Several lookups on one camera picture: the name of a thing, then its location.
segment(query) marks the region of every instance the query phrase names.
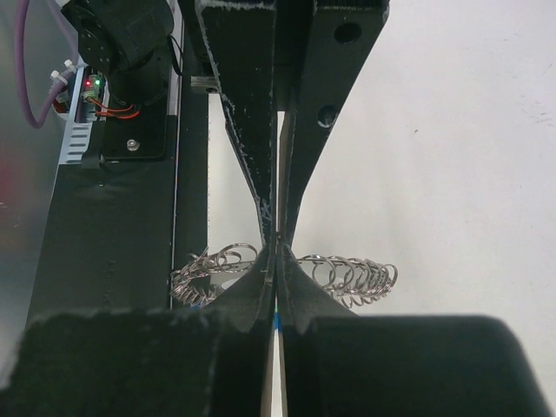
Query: screw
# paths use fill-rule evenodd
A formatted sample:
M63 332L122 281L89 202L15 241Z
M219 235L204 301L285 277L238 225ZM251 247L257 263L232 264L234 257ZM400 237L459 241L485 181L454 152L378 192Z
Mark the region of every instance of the screw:
M128 140L128 150L129 151L135 152L136 150L139 149L140 146L141 146L141 144L138 141L135 141L133 139Z

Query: white cable tie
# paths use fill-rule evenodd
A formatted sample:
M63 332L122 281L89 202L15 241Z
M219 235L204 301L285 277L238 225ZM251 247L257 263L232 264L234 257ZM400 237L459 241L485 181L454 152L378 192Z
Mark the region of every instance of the white cable tie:
M70 59L66 59L63 64L66 66L66 68L68 70L70 70L71 72L73 72L74 74L77 73L77 67L73 64L73 62Z
M61 76L58 71L52 71L52 73L50 74L50 78L52 79L52 81L58 80L64 83L65 85L68 85L68 80L66 80L63 76Z

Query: silver coil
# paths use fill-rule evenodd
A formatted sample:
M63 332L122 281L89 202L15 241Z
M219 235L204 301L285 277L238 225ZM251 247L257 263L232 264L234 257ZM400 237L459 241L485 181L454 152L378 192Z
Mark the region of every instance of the silver coil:
M240 249L253 252L253 259L245 261ZM225 284L212 282L207 291L198 288L195 280L247 272L257 255L257 250L247 243L228 245L212 255L207 249L200 255L191 255L193 260L170 276L171 295L184 305L205 307L225 291L222 286ZM307 255L297 261L318 286L346 308L372 304L386 297L398 281L398 269L394 265L382 265L369 259Z

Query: bolt hole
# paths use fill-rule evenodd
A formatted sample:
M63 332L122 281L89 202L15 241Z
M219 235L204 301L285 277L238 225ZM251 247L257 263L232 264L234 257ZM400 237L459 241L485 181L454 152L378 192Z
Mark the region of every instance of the bolt hole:
M319 110L319 126L329 129L334 126L338 118L338 110L334 106L324 106Z
M361 37L361 26L357 23L344 23L334 32L334 39L342 45L348 45Z

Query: white background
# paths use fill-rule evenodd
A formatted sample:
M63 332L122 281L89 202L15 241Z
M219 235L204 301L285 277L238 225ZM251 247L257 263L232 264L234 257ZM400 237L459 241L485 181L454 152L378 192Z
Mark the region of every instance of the white background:
M556 408L555 116L556 2L392 0L295 253L396 264L393 293L358 314L501 318ZM211 249L259 243L216 97L209 166Z

